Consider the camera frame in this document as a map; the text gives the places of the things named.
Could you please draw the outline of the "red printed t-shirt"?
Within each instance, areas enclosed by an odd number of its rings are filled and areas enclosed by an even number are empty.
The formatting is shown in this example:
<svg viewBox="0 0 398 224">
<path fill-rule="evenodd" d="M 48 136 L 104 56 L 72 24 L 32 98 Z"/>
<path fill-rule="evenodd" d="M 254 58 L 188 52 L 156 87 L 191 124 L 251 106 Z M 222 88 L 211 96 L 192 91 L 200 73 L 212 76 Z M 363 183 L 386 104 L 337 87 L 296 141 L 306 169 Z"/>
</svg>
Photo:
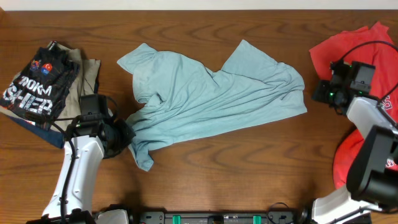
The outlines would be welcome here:
<svg viewBox="0 0 398 224">
<path fill-rule="evenodd" d="M 310 49 L 310 56 L 318 77 L 322 80 L 330 80 L 330 63 L 347 53 L 348 55 L 344 58 L 346 62 L 358 61 L 376 67 L 370 94 L 382 98 L 397 84 L 397 51 L 385 44 L 369 44 L 358 49 L 354 47 L 373 40 L 391 44 L 393 41 L 388 30 L 387 26 L 377 22 L 372 27 L 365 26 L 354 31 L 343 31 Z M 363 143 L 362 135 L 355 129 L 338 146 L 333 161 L 333 182 L 336 189 L 346 183 L 349 168 Z"/>
</svg>

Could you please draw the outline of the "navy folded garment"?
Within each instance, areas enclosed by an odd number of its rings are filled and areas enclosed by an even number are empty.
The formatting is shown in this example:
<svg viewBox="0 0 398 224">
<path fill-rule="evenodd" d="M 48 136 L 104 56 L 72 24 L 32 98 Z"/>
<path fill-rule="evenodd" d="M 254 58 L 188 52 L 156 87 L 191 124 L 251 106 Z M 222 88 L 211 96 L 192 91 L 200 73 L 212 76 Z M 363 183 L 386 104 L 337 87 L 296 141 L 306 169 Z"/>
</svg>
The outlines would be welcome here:
<svg viewBox="0 0 398 224">
<path fill-rule="evenodd" d="M 63 135 L 59 131 L 53 131 L 51 129 L 49 131 L 45 131 L 34 125 L 33 122 L 26 121 L 20 118 L 14 118 L 12 116 L 7 116 L 7 117 L 11 119 L 13 122 L 19 124 L 23 128 L 29 130 L 38 137 L 42 138 L 44 141 L 47 141 L 51 145 L 60 149 L 64 147 L 65 141 L 63 139 Z"/>
</svg>

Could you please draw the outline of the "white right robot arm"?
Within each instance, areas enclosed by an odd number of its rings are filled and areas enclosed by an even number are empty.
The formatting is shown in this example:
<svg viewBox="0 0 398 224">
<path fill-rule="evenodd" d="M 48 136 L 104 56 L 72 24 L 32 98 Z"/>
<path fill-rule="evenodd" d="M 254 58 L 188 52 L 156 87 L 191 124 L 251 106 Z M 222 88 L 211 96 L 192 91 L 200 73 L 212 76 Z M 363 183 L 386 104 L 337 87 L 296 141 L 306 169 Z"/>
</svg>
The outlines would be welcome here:
<svg viewBox="0 0 398 224">
<path fill-rule="evenodd" d="M 349 168 L 346 183 L 313 201 L 302 223 L 347 223 L 371 212 L 397 213 L 397 173 L 386 168 L 397 161 L 397 123 L 381 99 L 371 96 L 375 67 L 338 60 L 330 65 L 332 78 L 320 80 L 313 100 L 346 116 L 364 139 Z"/>
</svg>

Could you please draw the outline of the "black printed folded shirt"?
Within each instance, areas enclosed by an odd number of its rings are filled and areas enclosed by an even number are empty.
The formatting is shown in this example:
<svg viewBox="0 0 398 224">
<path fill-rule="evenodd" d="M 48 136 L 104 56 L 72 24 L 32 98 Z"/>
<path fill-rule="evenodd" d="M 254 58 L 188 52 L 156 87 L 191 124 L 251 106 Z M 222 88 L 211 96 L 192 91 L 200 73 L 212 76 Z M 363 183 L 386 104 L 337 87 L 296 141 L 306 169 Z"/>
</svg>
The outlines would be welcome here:
<svg viewBox="0 0 398 224">
<path fill-rule="evenodd" d="M 58 47 L 39 48 L 32 60 L 6 88 L 1 107 L 26 119 L 26 113 L 58 118 L 80 65 Z"/>
</svg>

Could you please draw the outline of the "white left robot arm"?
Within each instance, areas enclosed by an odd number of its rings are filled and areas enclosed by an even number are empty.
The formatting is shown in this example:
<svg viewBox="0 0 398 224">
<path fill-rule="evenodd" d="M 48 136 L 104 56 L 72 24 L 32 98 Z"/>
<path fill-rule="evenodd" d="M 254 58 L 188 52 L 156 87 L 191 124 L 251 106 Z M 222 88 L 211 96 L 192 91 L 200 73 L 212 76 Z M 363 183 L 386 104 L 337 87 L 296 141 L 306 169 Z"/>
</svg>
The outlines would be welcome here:
<svg viewBox="0 0 398 224">
<path fill-rule="evenodd" d="M 120 154 L 135 136 L 125 120 L 83 121 L 76 117 L 64 132 L 62 169 L 43 214 L 27 224 L 38 223 L 132 223 L 133 215 L 122 205 L 92 211 L 92 200 L 101 161 Z"/>
</svg>

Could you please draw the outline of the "beige folded garment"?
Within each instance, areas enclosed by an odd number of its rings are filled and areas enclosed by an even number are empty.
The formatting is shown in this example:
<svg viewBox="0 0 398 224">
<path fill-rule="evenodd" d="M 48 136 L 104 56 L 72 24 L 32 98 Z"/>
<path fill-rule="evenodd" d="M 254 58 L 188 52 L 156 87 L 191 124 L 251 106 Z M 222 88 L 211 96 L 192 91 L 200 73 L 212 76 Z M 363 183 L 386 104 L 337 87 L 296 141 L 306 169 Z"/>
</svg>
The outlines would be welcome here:
<svg viewBox="0 0 398 224">
<path fill-rule="evenodd" d="M 98 75 L 101 61 L 96 60 L 96 59 L 85 60 L 81 56 L 80 49 L 69 49 L 63 45 L 56 43 L 56 42 L 52 42 L 52 43 L 48 44 L 47 47 L 44 47 L 44 48 L 51 49 L 53 47 L 58 47 L 62 50 L 67 51 L 68 59 L 70 59 L 80 65 L 80 71 L 79 71 L 77 77 L 75 78 L 75 81 L 71 85 L 71 87 L 69 89 L 69 94 L 66 97 L 66 107 L 63 109 L 63 111 L 61 112 L 61 114 L 58 118 L 53 118 L 55 120 L 55 124 L 58 125 L 60 128 L 62 128 L 63 130 L 65 130 L 67 128 L 67 126 L 71 123 L 72 118 L 81 114 L 80 97 L 84 96 L 84 95 L 92 94 L 94 92 L 93 87 L 95 85 L 95 81 L 96 81 L 96 78 Z M 1 113 L 4 115 L 7 115 L 7 116 L 12 116 L 14 118 L 20 118 L 20 117 L 16 116 L 14 113 L 12 113 L 11 111 L 4 109 L 2 107 L 1 107 Z M 31 122 L 33 122 L 34 125 L 36 125 L 37 127 L 41 128 L 45 131 L 49 131 L 50 129 L 53 131 L 57 130 L 56 127 L 52 126 L 48 122 L 44 122 L 44 123 L 38 123 L 36 121 L 31 121 Z"/>
</svg>

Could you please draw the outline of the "light blue t-shirt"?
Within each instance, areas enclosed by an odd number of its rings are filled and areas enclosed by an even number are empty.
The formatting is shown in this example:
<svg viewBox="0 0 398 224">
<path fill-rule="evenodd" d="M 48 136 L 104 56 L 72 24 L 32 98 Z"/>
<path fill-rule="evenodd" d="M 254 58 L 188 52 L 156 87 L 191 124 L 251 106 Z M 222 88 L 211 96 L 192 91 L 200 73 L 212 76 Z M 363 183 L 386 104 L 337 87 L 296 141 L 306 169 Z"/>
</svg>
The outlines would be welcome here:
<svg viewBox="0 0 398 224">
<path fill-rule="evenodd" d="M 216 72 L 183 54 L 141 44 L 118 60 L 132 75 L 134 130 L 129 149 L 141 170 L 150 152 L 172 144 L 250 128 L 307 112 L 296 69 L 242 40 Z"/>
</svg>

